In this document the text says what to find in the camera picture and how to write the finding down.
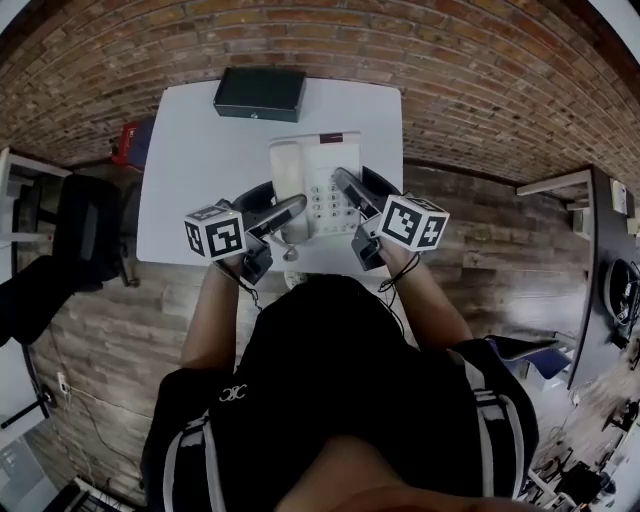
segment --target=shirt logo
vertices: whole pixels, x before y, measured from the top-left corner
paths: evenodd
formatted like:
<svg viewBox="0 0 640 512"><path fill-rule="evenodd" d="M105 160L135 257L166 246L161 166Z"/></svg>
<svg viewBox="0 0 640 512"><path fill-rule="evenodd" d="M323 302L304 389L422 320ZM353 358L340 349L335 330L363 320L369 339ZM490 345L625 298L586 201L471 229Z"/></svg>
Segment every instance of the shirt logo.
<svg viewBox="0 0 640 512"><path fill-rule="evenodd" d="M229 393L226 397L221 396L218 398L221 402L233 402L234 400L241 400L244 398L244 389L247 387L246 384L242 386L233 386L232 388L227 388L222 391L222 393Z"/></svg>

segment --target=black desk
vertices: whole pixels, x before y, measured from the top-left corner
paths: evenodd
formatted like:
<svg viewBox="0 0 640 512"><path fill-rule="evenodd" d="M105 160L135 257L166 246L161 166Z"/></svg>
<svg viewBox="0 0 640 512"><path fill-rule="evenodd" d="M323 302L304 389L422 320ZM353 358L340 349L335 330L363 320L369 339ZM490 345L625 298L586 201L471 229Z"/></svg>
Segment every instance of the black desk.
<svg viewBox="0 0 640 512"><path fill-rule="evenodd" d="M627 217L635 216L634 197L627 191L627 215L616 212L610 178L595 166L516 189L518 195L528 195L580 183L586 183L589 190L590 271L569 388L590 382L610 370L620 356L620 349L610 342L615 327L602 300L602 289L611 262L617 258L628 262L636 258L636 239L627 232Z"/></svg>

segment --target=telephone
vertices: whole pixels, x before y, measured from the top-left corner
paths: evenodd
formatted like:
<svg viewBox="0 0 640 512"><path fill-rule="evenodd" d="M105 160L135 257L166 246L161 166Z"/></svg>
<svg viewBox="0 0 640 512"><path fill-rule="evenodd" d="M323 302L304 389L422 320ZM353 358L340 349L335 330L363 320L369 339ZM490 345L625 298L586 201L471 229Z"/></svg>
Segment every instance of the telephone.
<svg viewBox="0 0 640 512"><path fill-rule="evenodd" d="M360 133L330 133L274 139L269 146L277 201L307 197L305 211L281 229L282 239L297 245L319 236L354 234L360 214L336 185L338 167L362 178Z"/></svg>

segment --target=white cube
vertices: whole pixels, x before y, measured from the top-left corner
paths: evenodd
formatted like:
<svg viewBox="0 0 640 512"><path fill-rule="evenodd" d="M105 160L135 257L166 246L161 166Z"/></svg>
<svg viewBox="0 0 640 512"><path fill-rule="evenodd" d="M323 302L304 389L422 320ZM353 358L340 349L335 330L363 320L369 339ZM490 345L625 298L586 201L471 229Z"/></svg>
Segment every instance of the white cube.
<svg viewBox="0 0 640 512"><path fill-rule="evenodd" d="M185 216L191 250L212 261L247 250L242 214L220 206L205 206Z"/></svg>
<svg viewBox="0 0 640 512"><path fill-rule="evenodd" d="M438 246L449 214L427 199L391 195L378 224L377 234L414 252Z"/></svg>

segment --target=person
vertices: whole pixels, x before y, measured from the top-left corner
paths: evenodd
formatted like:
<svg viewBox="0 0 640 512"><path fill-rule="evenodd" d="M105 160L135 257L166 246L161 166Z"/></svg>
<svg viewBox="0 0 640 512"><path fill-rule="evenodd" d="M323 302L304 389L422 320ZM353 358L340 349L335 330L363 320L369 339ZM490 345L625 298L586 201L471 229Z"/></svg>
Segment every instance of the person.
<svg viewBox="0 0 640 512"><path fill-rule="evenodd" d="M538 442L526 393L425 264L386 240L381 256L419 350L360 283L317 276L258 315L235 372L238 285L209 268L144 448L151 510L528 507L511 501Z"/></svg>

